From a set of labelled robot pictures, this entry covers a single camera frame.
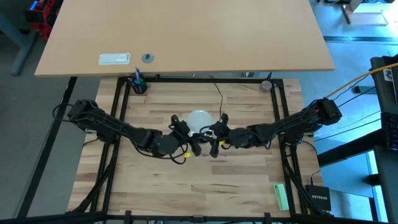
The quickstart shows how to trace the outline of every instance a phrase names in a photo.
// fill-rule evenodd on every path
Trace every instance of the gray floor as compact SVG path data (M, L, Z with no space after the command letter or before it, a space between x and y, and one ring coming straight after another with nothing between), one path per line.
M27 25L17 15L18 11L29 7L21 4L7 4L0 0L0 12L6 10L13 23L20 29ZM334 7L313 4L314 14L323 35L355 35L355 36L386 36L395 37L397 31L390 27L352 27L342 20L341 11ZM0 218L15 216L22 196L32 176L42 149L47 131L52 122L51 110L59 104L67 85L64 78L35 78L34 70L39 62L45 44L38 40L30 57L26 61L20 77L11 77L9 69L17 53L17 47L5 36L0 35ZM328 47L336 65L333 72L290 72L275 73L276 78L299 77L302 84L306 104L315 98L321 98L341 86L348 80L369 69L369 59L375 56L395 55L398 46L384 44L344 44L328 43ZM71 101L77 98L93 99L98 89L99 78L79 78ZM362 85L373 85L367 78ZM347 92L337 102L342 103L354 96ZM362 96L342 107L343 119L340 123L324 127L317 132L318 138L344 131L341 128L362 117L379 110L375 96ZM374 115L354 126L377 119ZM379 127L379 123L357 129L316 143L319 152L348 142ZM29 215L48 215L63 213L67 207L72 184L77 170L78 160L85 135L70 124L63 124L53 147L48 166L40 183L37 195ZM333 213L338 217L371 219L370 208L364 196L371 196L370 187L363 183L369 174L366 156L357 156L322 169L322 176L333 191Z

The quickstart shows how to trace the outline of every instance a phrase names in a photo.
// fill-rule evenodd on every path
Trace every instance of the black metal frame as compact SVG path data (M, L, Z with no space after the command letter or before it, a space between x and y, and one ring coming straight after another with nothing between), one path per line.
M116 108L119 102L119 96L121 92L121 88L126 82L126 77L118 78L118 84L116 86L114 101L111 109L111 115L116 115ZM156 75L155 77L146 78L146 82L190 82L190 83L261 83L265 79L247 79L247 78L163 78L160 75ZM76 78L71 78L70 84L74 84L76 82ZM287 100L285 96L284 83L283 80L271 80L273 83L273 87L271 89L271 98L272 105L274 108L275 120L279 120L279 109L277 103L277 96L275 91L275 86L279 87L280 90L280 98L283 108L284 116L289 115ZM72 90L67 88L65 91L65 95L62 102L68 102L69 97L72 93ZM130 88L125 88L124 98L121 106L121 114L119 119L123 120L126 114L127 101L129 96ZM61 107L57 113L57 118L62 118L65 114L64 107ZM53 126L51 128L51 133L53 133L47 139L46 146L51 151L52 143L55 140L59 129L60 121L55 120ZM309 195L306 193L302 186L301 175L300 175L300 167L297 159L296 147L291 146L291 154L292 154L292 164L294 169L290 168L289 162L287 160L286 155L286 145L284 143L283 134L278 135L280 154L282 156L282 168L284 171L284 179L285 186L287 192L287 200L289 204L290 218L274 218L271 217L270 213L265 213L263 217L204 217L204 216L143 216L143 215L132 215L131 211L126 211L125 215L108 215L108 207L109 201L111 197L111 188L113 183L114 171L116 168L116 159L119 151L119 143L120 139L118 139L117 143L113 147L112 156L110 162L107 167L106 165L106 157L109 152L109 145L104 144L103 153L101 155L101 160L98 168L96 185L93 187L91 192L88 194L87 198L84 199L81 206L75 209L74 211L67 212L63 215L50 215L50 216L42 216L42 217L29 217L26 218L27 212L29 211L30 204L34 197L34 192L37 189L37 186L40 182L40 178L42 172L44 171L44 166L47 163L48 156L44 158L40 158L40 163L36 168L36 172L38 175L34 175L32 179L32 183L29 186L28 194L25 196L25 200L22 203L22 207L19 211L19 215L15 219L8 220L0 220L0 223L92 223L98 221L105 220L124 220L125 223L132 223L134 220L163 220L163 221L188 221L193 223L204 223L204 222L263 222L270 223L271 222L290 222L290 223L374 223L362 220L352 220L347 218L334 218L332 216L320 216L320 215L307 215L307 206L308 208L314 212L314 204L311 201ZM105 194L104 194L104 204L102 210L100 212L96 212L98 197L100 188L108 179ZM300 208L302 210L302 214L296 213L295 204L293 198L293 191L291 182L296 186L299 196L300 196ZM89 203L91 204L90 212L85 212L88 208Z

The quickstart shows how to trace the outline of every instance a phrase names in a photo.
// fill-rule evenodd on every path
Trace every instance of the gray desk leg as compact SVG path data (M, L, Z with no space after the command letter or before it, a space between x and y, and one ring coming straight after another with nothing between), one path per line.
M11 75L18 76L37 34L35 31L31 31L28 37L25 37L2 14L0 14L0 30L20 47L17 57L11 66Z

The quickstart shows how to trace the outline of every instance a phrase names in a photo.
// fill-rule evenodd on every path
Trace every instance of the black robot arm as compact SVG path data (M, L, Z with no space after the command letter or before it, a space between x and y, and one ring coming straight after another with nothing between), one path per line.
M220 121L210 126L210 130L216 136L216 139L211 142L210 155L217 157L218 143L222 140L225 144L234 147L265 146L268 148L267 145L277 134L284 133L287 144L297 144L302 140L304 133L316 131L321 125L335 124L340 118L341 113L335 102L326 98L315 100L302 111L272 124L255 124L246 128L229 129L228 116L223 114Z
M169 128L173 130L168 135L161 131L146 128L135 128L108 114L93 100L78 100L67 114L71 123L80 129L92 129L97 132L99 140L113 144L121 135L131 140L133 145L142 151L150 152L154 157L164 157L173 154L180 146L189 143L195 155L201 152L200 146L188 136L190 129L184 121L179 121L173 115Z

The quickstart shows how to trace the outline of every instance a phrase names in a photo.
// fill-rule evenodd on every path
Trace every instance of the wooden tabletop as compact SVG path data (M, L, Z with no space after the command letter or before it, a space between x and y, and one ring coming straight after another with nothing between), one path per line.
M299 81L285 79L284 82L289 110L298 112L303 107ZM259 91L259 84L219 83L218 86L224 96L223 112L229 116L230 128L274 122L271 94ZM102 79L96 101L107 113L111 110L115 88L115 78ZM169 133L167 126L173 114L187 120L191 111L207 110L216 121L220 101L212 83L149 83L145 95L131 91L126 122ZM95 137L89 134L86 141ZM102 142L96 141L83 148L68 209L75 208L94 186L102 146ZM270 212L272 217L289 216L289 212L279 210L273 189L274 183L284 182L277 139L269 151L264 147L220 149L216 159L209 156L208 144L201 147L200 156L189 157L179 166L172 161L144 157L133 149L128 139L122 138L109 212L122 215L125 210L132 210L135 215L240 217L261 217ZM303 183L309 184L310 175L319 169L317 156L306 144L298 145L297 153ZM314 176L314 181L322 184L319 174ZM99 198L101 209L103 191ZM294 199L299 212L295 188Z
M129 65L99 65L129 53ZM153 54L152 63L143 63ZM307 0L65 0L36 75L335 68Z

